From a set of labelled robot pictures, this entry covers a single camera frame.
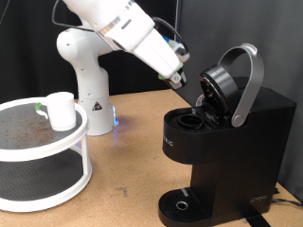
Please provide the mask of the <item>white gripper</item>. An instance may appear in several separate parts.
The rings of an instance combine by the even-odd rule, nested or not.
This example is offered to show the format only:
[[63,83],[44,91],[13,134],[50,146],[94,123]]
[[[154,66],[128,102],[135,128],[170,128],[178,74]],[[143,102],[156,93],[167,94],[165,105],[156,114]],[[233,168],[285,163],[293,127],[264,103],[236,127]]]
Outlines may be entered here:
[[154,28],[132,53],[163,78],[169,79],[170,83],[181,82],[182,77],[178,73],[181,63],[168,43]]

